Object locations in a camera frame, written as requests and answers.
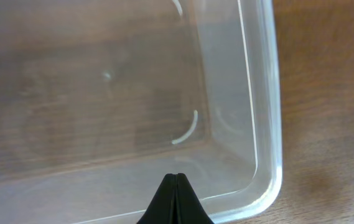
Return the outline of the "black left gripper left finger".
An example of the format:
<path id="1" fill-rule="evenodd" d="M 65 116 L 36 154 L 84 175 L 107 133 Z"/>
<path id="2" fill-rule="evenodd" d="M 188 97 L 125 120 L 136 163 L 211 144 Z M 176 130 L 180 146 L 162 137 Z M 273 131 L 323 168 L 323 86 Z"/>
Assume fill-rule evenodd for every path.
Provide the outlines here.
<path id="1" fill-rule="evenodd" d="M 166 174 L 137 224 L 172 224 L 175 206 L 175 174 Z"/>

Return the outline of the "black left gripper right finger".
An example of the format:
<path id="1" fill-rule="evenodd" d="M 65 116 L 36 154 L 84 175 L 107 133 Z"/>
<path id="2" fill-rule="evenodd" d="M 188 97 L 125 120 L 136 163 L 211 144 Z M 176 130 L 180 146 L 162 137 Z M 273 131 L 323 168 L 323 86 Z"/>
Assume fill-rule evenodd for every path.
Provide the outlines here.
<path id="1" fill-rule="evenodd" d="M 175 175 L 174 223 L 213 224 L 185 174 Z"/>

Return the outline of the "clear plastic container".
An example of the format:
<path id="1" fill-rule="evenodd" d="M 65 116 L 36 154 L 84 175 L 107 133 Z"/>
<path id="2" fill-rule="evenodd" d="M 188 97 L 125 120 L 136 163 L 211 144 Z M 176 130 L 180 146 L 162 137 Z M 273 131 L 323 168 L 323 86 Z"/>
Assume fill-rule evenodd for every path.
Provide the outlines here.
<path id="1" fill-rule="evenodd" d="M 136 223 L 178 173 L 215 223 L 277 198 L 271 1 L 0 1 L 0 223 Z"/>

